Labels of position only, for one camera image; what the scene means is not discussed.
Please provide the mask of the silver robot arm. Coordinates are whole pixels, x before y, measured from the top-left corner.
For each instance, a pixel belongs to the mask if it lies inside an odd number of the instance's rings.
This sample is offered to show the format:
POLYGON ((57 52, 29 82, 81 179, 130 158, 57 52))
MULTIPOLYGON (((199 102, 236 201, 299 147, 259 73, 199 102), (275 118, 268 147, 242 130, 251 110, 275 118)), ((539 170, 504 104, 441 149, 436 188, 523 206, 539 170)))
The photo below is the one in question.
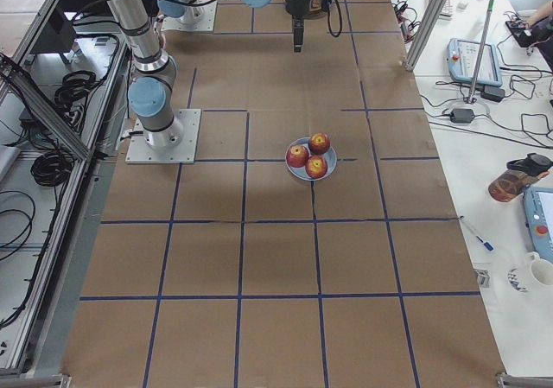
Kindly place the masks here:
MULTIPOLYGON (((162 47, 149 20, 143 0, 105 0, 130 46, 138 71, 128 91, 128 100, 143 127, 145 144, 152 150, 173 150, 182 143, 185 129, 171 109, 176 77, 174 60, 162 47)), ((189 5, 192 0, 168 0, 189 5)), ((242 0, 258 9, 271 0, 242 0)))

